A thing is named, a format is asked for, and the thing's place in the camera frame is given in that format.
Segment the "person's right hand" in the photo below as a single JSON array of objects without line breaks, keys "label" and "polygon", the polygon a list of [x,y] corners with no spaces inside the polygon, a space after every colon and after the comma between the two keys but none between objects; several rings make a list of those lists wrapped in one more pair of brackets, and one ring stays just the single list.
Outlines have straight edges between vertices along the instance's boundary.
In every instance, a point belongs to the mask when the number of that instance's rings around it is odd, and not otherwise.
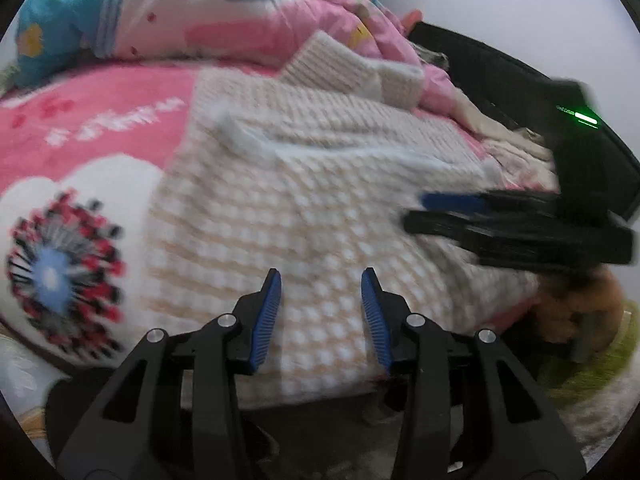
[{"label": "person's right hand", "polygon": [[536,318],[542,338],[565,344],[582,332],[580,322],[587,314],[597,318],[588,338],[591,351],[608,347],[620,329],[626,297],[620,282],[607,266],[599,266],[584,287],[570,290],[557,276],[538,276]]}]

